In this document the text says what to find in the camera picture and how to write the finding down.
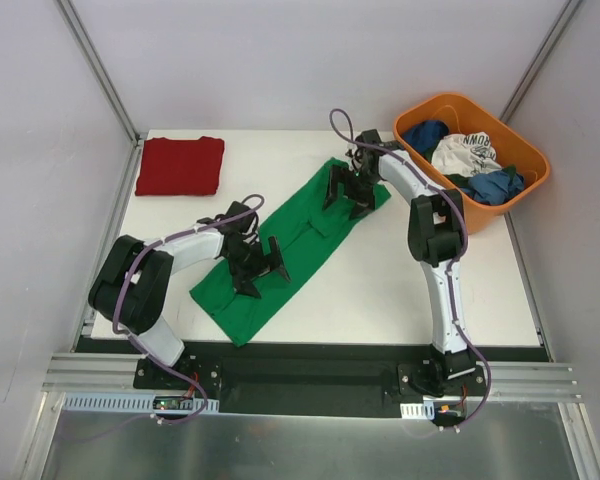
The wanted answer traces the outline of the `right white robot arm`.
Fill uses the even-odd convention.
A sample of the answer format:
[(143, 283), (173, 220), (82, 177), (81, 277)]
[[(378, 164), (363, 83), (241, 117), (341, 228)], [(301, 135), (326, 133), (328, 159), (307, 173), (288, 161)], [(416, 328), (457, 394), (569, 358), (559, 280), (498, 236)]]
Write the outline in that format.
[(429, 179), (407, 151), (383, 142), (375, 130), (345, 140), (355, 147), (347, 152), (351, 164), (330, 169), (323, 208), (346, 198), (353, 202), (349, 218), (361, 218), (378, 206), (380, 182), (409, 204), (407, 246), (425, 275), (433, 329), (431, 359), (409, 375), (408, 384), (423, 395), (453, 394), (476, 370), (459, 292), (459, 260), (468, 246), (462, 195)]

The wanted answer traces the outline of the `green t-shirt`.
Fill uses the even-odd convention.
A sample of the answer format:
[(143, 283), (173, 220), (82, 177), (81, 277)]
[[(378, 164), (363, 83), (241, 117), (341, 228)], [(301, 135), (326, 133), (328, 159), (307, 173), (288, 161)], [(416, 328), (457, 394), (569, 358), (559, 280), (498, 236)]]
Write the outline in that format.
[(323, 207), (332, 167), (347, 168), (332, 158), (275, 210), (260, 227), (264, 237), (276, 237), (291, 281), (279, 274), (255, 280), (259, 299), (234, 291), (228, 262), (220, 261), (190, 290), (193, 301), (208, 314), (231, 342), (242, 347), (311, 279), (362, 221), (352, 219), (354, 202), (339, 197)]

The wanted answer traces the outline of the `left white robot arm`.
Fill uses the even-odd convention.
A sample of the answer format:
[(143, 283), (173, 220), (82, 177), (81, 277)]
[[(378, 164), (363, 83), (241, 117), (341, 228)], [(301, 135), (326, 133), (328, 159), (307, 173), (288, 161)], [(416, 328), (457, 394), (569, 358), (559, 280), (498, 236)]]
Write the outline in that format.
[(183, 341), (163, 315), (171, 277), (197, 263), (227, 262), (234, 293), (260, 299), (255, 281), (272, 273), (291, 278), (276, 237), (264, 247), (257, 209), (234, 201), (224, 213), (198, 220), (165, 237), (143, 241), (123, 235), (113, 243), (88, 294), (89, 306), (109, 320), (138, 350), (158, 363), (156, 375), (168, 388), (184, 387), (190, 363), (181, 358)]

